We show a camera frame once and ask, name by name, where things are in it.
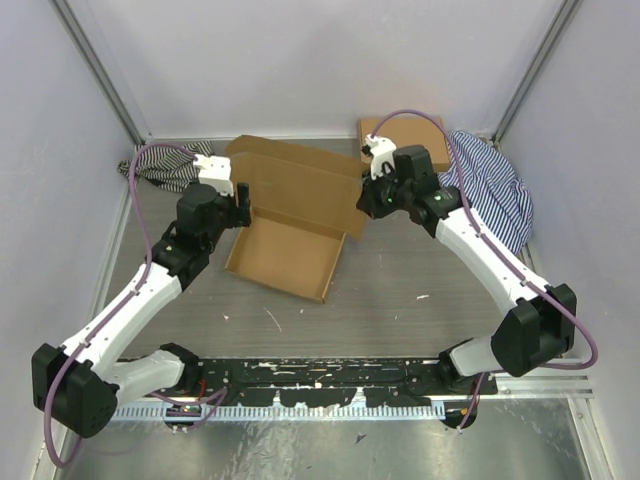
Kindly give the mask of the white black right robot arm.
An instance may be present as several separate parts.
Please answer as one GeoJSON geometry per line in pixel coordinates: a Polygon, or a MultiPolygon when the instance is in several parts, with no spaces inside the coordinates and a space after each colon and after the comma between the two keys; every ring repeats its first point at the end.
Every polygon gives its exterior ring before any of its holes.
{"type": "Polygon", "coordinates": [[[398,148],[383,137],[366,140],[370,158],[357,208],[372,219],[397,211],[455,253],[488,291],[503,319],[496,331],[463,341],[438,356],[442,387],[462,394],[476,375],[502,371],[521,377],[574,345],[577,298],[528,270],[481,222],[454,186],[440,185],[428,150],[398,148]]]}

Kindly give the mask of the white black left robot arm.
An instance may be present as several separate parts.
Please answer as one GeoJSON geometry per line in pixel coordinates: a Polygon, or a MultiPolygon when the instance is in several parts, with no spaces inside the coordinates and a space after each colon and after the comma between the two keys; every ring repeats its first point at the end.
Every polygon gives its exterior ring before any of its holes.
{"type": "Polygon", "coordinates": [[[250,223],[248,184],[234,185],[229,195],[191,184],[177,202],[175,220],[130,283],[61,346],[43,344],[33,354],[33,402],[45,421],[57,421],[88,439],[129,402],[161,389],[181,397],[194,394],[201,383],[200,359],[184,347],[166,343],[140,360],[119,359],[153,317],[208,266],[224,231],[250,223]]]}

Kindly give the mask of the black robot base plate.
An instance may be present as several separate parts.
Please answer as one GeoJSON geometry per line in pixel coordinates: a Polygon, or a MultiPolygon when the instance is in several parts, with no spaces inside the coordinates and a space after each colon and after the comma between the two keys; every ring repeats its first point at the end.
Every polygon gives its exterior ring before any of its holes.
{"type": "Polygon", "coordinates": [[[479,378],[449,384],[430,358],[215,358],[196,367],[189,388],[164,387],[168,398],[204,399],[221,389],[224,406],[309,408],[348,406],[364,396],[365,406],[377,408],[429,406],[437,397],[467,398],[475,391],[498,393],[497,382],[479,378]]]}

